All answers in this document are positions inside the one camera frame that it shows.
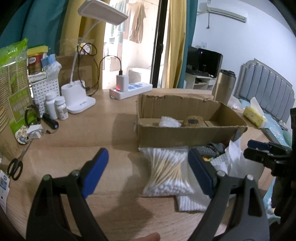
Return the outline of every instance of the beige shirt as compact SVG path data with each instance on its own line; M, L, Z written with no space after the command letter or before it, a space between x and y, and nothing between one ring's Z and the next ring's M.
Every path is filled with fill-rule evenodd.
M143 38L143 20L146 17L144 5L140 2L126 4L126 29L123 38L141 43Z

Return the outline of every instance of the gray upholstered headboard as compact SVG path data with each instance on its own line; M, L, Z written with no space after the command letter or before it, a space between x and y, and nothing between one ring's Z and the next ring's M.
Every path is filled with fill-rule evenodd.
M247 101L255 96L265 113L284 122L295 101L291 83L257 59L242 66L234 96Z

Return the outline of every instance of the bag of cotton swabs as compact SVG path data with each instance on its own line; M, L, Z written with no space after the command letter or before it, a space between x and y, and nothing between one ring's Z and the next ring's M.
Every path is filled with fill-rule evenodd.
M188 195L194 191L188 182L188 148L139 148L151 166L144 196Z

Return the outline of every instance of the white bottle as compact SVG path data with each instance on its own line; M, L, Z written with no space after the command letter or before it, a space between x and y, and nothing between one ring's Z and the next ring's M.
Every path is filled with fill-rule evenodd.
M55 109L55 106L54 106L54 102L55 102L56 97L57 97L57 95L53 91L50 91L50 92L48 92L48 93L45 94L45 99L46 99L45 105L46 105L46 109L47 109L48 114L50 115L50 117L53 120L56 120L58 118L58 113L57 113L57 111Z
M61 121L66 120L69 117L69 115L68 115L65 97L64 96L57 97L55 99L54 104L59 114L59 119Z

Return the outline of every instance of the yellow tissue package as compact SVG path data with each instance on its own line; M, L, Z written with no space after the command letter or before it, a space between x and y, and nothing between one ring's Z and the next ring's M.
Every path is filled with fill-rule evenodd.
M250 120L257 128L263 128L266 118L258 114L252 107L247 106L244 110L244 116Z

